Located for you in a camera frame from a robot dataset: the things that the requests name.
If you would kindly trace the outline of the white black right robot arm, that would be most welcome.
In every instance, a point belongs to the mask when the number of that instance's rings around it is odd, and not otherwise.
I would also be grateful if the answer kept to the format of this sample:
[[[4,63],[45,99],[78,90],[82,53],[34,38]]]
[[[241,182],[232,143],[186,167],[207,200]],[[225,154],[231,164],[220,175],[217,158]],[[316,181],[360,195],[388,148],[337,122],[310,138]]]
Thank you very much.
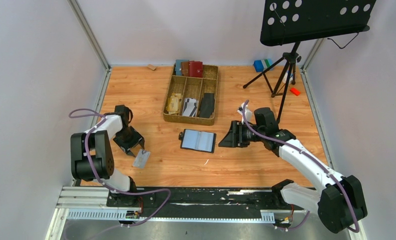
[[[344,176],[325,165],[286,129],[280,129],[270,108],[251,113],[247,106],[238,109],[241,121],[233,120],[229,132],[218,144],[223,148],[245,148],[261,142],[277,157],[295,167],[313,185],[302,187],[286,179],[272,186],[280,204],[301,207],[317,213],[322,224],[332,233],[344,229],[360,232],[359,220],[367,216],[361,182],[353,175]]]

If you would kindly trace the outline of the white credit card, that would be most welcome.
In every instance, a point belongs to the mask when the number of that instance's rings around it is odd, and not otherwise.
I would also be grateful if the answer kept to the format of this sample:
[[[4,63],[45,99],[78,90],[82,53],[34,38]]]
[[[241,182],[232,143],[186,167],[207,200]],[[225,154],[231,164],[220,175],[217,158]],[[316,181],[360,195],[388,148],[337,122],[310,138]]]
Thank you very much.
[[[132,164],[133,167],[143,169],[148,161],[150,156],[150,152],[144,149],[140,149],[138,151],[137,156]]]

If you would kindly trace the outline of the black card holder with sleeves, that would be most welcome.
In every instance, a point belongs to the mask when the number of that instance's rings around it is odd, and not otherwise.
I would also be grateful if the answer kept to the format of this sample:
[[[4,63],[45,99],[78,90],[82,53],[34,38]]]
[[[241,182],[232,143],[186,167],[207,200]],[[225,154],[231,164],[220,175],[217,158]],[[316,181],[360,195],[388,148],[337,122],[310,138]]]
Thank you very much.
[[[214,153],[216,133],[184,129],[179,133],[180,148],[198,152]]]

